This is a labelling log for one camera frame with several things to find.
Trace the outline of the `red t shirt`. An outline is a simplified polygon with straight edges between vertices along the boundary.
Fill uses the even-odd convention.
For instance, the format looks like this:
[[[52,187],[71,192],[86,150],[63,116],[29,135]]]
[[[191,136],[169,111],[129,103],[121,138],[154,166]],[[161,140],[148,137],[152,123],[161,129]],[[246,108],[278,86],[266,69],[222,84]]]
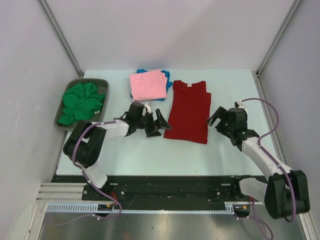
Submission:
[[[168,117],[171,130],[164,132],[164,138],[194,143],[208,143],[211,93],[207,92],[205,81],[185,83],[173,82],[173,102]]]

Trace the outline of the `grey plastic tray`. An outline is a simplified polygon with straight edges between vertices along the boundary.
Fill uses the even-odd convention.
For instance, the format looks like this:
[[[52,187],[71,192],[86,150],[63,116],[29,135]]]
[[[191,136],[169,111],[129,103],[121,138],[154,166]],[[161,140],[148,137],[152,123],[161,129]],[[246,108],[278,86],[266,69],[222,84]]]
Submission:
[[[75,80],[72,80],[71,82],[69,82],[68,85],[65,88],[64,93],[68,89],[74,87],[75,85],[77,85],[79,83],[82,83],[82,84],[94,83],[98,88],[98,93],[106,95],[105,96],[105,100],[103,102],[102,110],[99,111],[99,112],[96,112],[95,115],[91,119],[87,120],[89,122],[99,122],[99,121],[101,121],[103,119],[103,117],[104,117],[105,110],[106,110],[107,103],[108,103],[109,83],[105,79],[100,79],[100,78],[79,78],[79,79],[75,79]],[[61,130],[63,130],[63,131],[72,131],[75,128],[75,126],[77,125],[78,121],[76,121],[75,123],[73,123],[71,125],[63,125],[63,124],[58,123],[58,119],[59,119],[59,117],[62,116],[62,113],[63,113],[62,110],[63,110],[63,107],[64,107],[62,98],[61,98],[58,110],[56,112],[54,122],[55,122],[55,125],[58,128],[60,128]]]

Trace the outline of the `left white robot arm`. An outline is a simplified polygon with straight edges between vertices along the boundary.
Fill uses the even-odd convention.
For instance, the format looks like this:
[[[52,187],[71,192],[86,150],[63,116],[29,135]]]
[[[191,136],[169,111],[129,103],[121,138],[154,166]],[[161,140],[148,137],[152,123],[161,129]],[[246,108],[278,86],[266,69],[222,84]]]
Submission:
[[[112,121],[90,122],[80,120],[63,146],[63,153],[73,165],[80,169],[87,182],[93,186],[93,194],[100,200],[110,196],[108,177],[101,170],[98,158],[106,139],[128,137],[137,130],[144,130],[147,138],[160,137],[161,130],[172,127],[163,117],[160,109],[155,110],[156,119],[150,106],[134,101],[129,109]]]

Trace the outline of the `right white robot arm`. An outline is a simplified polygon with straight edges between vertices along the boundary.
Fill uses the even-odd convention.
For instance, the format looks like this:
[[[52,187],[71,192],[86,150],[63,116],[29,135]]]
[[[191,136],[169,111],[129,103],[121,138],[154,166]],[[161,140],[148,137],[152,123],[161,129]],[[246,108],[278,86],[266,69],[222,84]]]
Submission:
[[[263,173],[267,182],[245,176],[230,188],[231,196],[242,201],[250,196],[263,203],[273,219],[294,218],[310,211],[308,180],[302,170],[293,170],[268,152],[260,136],[248,128],[248,114],[245,107],[230,109],[218,107],[207,120],[215,125],[218,133],[230,139],[233,146],[248,156]]]

